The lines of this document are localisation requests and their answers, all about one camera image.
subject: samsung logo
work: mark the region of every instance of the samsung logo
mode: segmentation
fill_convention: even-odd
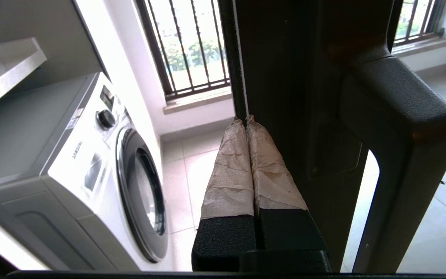
[[[80,145],[82,145],[81,141],[77,144],[77,147],[75,148],[75,151],[73,152],[73,155],[72,155],[73,159],[75,159],[75,157],[77,156],[78,150],[80,150]]]

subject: washing machine door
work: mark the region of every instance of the washing machine door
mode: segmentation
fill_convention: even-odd
[[[149,149],[133,128],[118,135],[117,173],[134,239],[149,261],[159,262],[168,248],[163,192]]]

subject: cloth wrapping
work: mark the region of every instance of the cloth wrapping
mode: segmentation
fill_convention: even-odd
[[[249,148],[242,120],[225,130],[202,203],[201,220],[248,214],[254,216],[254,189]]]
[[[247,118],[247,140],[256,212],[259,208],[307,210],[273,138],[253,116]]]

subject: front-load washing machine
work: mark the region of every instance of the front-load washing machine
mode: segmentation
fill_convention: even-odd
[[[173,270],[156,167],[102,73],[0,100],[0,204],[71,270]]]

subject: metal window grille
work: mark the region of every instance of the metal window grille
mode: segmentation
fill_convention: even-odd
[[[167,101],[230,86],[216,1],[136,2]]]
[[[446,0],[403,0],[395,34],[395,46],[429,37],[442,37],[439,21]]]

